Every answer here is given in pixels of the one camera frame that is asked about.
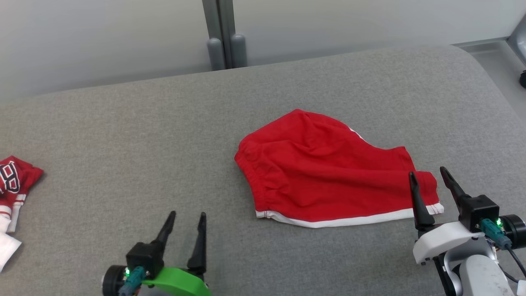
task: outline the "clothing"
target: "clothing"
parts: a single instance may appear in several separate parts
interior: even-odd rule
[[[0,215],[11,219],[7,232],[15,232],[20,207],[26,200],[29,188],[43,171],[14,156],[0,161]]]
[[[0,161],[0,272],[21,245],[6,233],[15,232],[20,207],[42,172],[14,156]]]
[[[406,149],[376,148],[325,115],[294,110],[246,136],[235,160],[259,218],[319,228],[413,216]],[[416,177],[429,213],[442,213],[433,175]]]

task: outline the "gray fabric surface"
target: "gray fabric surface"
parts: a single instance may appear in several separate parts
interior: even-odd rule
[[[240,140],[295,108],[332,116],[369,143],[405,146],[419,170],[446,166],[501,213],[526,217],[526,132],[460,49],[395,48],[40,96],[0,110],[0,157],[41,167],[21,209],[9,295],[99,295],[111,264],[178,212],[165,253],[183,267],[208,214],[213,295],[441,295],[414,263],[410,219],[308,229],[257,219],[234,162]],[[445,214],[453,199],[439,179]],[[526,253],[518,251],[526,260]],[[518,276],[508,254],[505,268]]]

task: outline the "white stripe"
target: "white stripe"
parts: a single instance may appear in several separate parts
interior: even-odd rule
[[[17,195],[16,200],[18,200],[18,201],[25,201],[26,200],[26,195],[25,194],[19,194],[19,195]]]
[[[11,209],[10,209],[7,205],[1,205],[1,204],[0,204],[0,212],[6,212],[6,213],[8,213],[9,216],[4,215],[4,214],[1,214],[1,215],[4,215],[4,216],[6,216],[6,217],[8,217],[8,218],[11,218]]]
[[[13,204],[13,212],[11,213],[11,223],[7,227],[7,233],[13,233],[16,229],[16,222],[18,221],[18,213],[20,212],[21,205],[19,203]]]
[[[11,223],[11,219],[6,215],[0,215],[0,233],[6,233],[9,223]]]
[[[444,207],[440,203],[426,206],[428,212],[432,215],[441,214],[444,212]],[[279,222],[309,227],[309,228],[323,228],[323,227],[338,227],[338,226],[351,226],[351,225],[362,225],[362,224],[373,224],[392,220],[400,220],[413,217],[413,209],[404,209],[395,212],[371,215],[366,217],[354,217],[354,218],[343,218],[336,220],[318,221],[318,222],[307,222],[303,220],[291,219],[283,216],[281,213],[276,211],[256,211],[256,217],[258,218],[271,218]]]
[[[358,135],[358,136],[360,137],[360,139],[362,139],[362,140],[363,140],[363,138],[362,138],[362,137],[360,136],[360,134],[359,134],[359,133],[357,133],[357,132],[356,132],[355,130],[351,129],[351,128],[350,128],[349,126],[348,126],[348,128],[349,128],[349,129],[350,129],[351,131],[353,131],[353,132],[354,132],[355,134],[357,134],[357,135]]]

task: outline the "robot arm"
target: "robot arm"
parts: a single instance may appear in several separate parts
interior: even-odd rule
[[[445,167],[440,168],[440,173],[453,195],[459,220],[435,224],[420,196],[418,181],[410,173],[419,238],[413,247],[415,261],[425,265],[433,259],[446,296],[513,295],[497,263],[494,246],[509,249],[510,253],[525,247],[525,223],[516,215],[499,217],[499,206],[487,196],[472,198]]]
[[[112,265],[102,281],[103,296],[132,296],[141,285],[156,287],[171,295],[210,296],[204,283],[206,272],[206,214],[201,213],[198,236],[187,269],[164,266],[163,255],[168,236],[174,227],[175,211],[171,211],[156,239],[138,242],[126,254],[126,264]]]

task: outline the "white wall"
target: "white wall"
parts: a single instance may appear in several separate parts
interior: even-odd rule
[[[506,37],[525,0],[234,0],[249,65]]]
[[[0,100],[210,71],[199,0],[3,0]]]

